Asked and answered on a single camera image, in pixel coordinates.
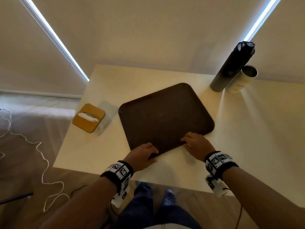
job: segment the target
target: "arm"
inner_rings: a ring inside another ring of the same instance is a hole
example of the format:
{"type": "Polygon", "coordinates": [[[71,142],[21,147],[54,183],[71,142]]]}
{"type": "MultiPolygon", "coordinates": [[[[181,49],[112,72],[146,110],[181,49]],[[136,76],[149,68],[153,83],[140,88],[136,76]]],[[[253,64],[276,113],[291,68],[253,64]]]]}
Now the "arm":
{"type": "MultiPolygon", "coordinates": [[[[124,161],[137,172],[156,162],[155,159],[148,160],[152,153],[158,153],[158,150],[151,143],[143,144],[132,150],[124,161]]],[[[107,177],[101,177],[69,200],[40,229],[98,228],[102,223],[101,215],[115,194],[116,185],[107,177]]]]}
{"type": "MultiPolygon", "coordinates": [[[[196,133],[189,132],[181,140],[187,142],[188,152],[203,162],[207,154],[215,151],[207,139],[196,133]]],[[[231,167],[222,178],[260,228],[304,228],[304,209],[246,171],[231,167]]]]}

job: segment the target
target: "person's right arm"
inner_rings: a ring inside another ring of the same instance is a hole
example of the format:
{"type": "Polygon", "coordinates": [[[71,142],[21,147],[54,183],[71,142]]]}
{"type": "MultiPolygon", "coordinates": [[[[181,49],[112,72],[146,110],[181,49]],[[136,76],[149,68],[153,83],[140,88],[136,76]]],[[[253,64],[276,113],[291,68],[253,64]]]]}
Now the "person's right arm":
{"type": "MultiPolygon", "coordinates": [[[[204,158],[215,149],[204,136],[187,133],[181,139],[186,150],[196,159],[204,158]]],[[[305,228],[305,210],[259,181],[239,167],[231,167],[222,175],[242,207],[260,228],[305,228]]]]}

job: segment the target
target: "black wristband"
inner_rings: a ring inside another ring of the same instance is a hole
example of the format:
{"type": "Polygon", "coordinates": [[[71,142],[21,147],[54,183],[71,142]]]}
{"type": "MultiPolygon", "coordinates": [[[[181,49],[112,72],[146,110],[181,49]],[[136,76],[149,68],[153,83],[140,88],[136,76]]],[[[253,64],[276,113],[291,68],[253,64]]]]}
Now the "black wristband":
{"type": "Polygon", "coordinates": [[[222,180],[222,174],[232,166],[238,165],[233,159],[220,151],[209,153],[204,159],[207,171],[215,178],[222,180]]]}
{"type": "Polygon", "coordinates": [[[128,186],[129,180],[134,174],[133,168],[127,162],[117,161],[115,164],[109,166],[101,177],[107,177],[112,183],[116,185],[117,193],[121,189],[125,190],[128,186]]]}

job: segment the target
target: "tabletop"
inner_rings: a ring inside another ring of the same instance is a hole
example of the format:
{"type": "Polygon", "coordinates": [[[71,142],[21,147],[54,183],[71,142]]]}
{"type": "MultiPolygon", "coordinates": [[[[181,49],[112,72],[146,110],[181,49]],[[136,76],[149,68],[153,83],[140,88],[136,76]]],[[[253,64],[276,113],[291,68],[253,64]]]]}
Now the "tabletop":
{"type": "MultiPolygon", "coordinates": [[[[277,192],[305,207],[305,84],[255,80],[241,93],[213,92],[213,76],[123,66],[96,65],[78,110],[93,104],[111,122],[97,135],[70,124],[54,167],[101,174],[130,151],[118,108],[125,102],[188,83],[215,121],[206,135],[216,150],[277,192]]],[[[204,163],[184,147],[158,157],[133,180],[212,192],[205,182],[204,163]]]]}

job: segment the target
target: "white cylinder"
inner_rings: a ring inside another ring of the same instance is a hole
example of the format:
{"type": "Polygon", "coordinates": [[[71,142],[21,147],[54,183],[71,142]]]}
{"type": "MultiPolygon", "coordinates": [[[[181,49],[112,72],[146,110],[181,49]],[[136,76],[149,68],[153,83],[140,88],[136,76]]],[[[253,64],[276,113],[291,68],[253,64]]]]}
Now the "white cylinder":
{"type": "Polygon", "coordinates": [[[229,83],[226,90],[231,93],[240,92],[248,83],[257,77],[258,71],[251,65],[245,65],[229,83]]]}

